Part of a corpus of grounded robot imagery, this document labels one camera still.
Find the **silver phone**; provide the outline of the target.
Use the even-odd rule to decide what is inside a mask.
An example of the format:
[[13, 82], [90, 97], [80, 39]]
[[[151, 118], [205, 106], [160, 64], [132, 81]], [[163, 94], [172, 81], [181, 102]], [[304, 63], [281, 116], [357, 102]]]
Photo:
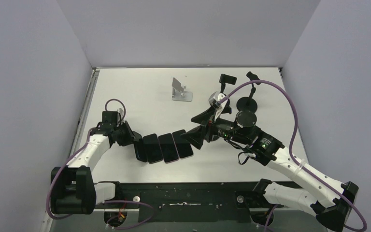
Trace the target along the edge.
[[184, 133], [186, 133], [184, 129], [172, 133], [180, 159], [186, 159], [194, 155], [191, 144], [181, 137]]

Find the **black phone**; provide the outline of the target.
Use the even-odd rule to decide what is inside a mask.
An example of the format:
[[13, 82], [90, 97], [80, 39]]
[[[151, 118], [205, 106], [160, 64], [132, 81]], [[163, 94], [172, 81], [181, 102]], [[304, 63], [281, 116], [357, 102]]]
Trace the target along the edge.
[[149, 164], [154, 164], [163, 160], [158, 137], [155, 133], [143, 137], [143, 145]]
[[144, 143], [142, 139], [133, 142], [134, 149], [135, 149], [135, 157], [138, 161], [141, 162], [148, 162], [147, 154], [145, 152]]

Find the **purple phone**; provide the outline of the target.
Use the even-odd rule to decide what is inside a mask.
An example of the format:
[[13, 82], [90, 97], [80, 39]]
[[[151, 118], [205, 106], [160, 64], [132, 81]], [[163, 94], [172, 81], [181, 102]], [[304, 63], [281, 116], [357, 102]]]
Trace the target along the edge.
[[171, 163], [179, 159], [176, 144], [171, 133], [158, 136], [158, 142], [165, 163]]

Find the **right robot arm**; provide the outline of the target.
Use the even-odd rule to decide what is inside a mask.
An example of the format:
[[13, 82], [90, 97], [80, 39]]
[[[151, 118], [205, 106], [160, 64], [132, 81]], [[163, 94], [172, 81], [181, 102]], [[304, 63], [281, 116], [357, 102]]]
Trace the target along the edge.
[[256, 115], [239, 111], [233, 122], [215, 118], [210, 108], [192, 118], [199, 126], [181, 134], [197, 149], [215, 137], [223, 138], [234, 148], [265, 167], [278, 171], [300, 186], [299, 189], [261, 179], [252, 193], [258, 206], [267, 203], [288, 206], [306, 212], [327, 229], [341, 232], [352, 210], [359, 187], [348, 181], [332, 179], [309, 165], [305, 160], [289, 153], [288, 147], [255, 125]]

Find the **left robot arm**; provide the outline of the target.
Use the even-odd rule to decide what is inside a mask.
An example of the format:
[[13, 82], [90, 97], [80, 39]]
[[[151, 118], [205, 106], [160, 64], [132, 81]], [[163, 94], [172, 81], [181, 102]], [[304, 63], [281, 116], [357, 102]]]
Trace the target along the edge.
[[123, 119], [124, 111], [102, 112], [101, 121], [88, 132], [86, 142], [65, 165], [51, 171], [51, 189], [46, 209], [56, 217], [60, 215], [91, 214], [95, 206], [106, 202], [119, 207], [124, 194], [119, 182], [94, 182], [92, 171], [112, 145], [134, 146], [138, 161], [147, 162], [142, 136], [133, 131]]

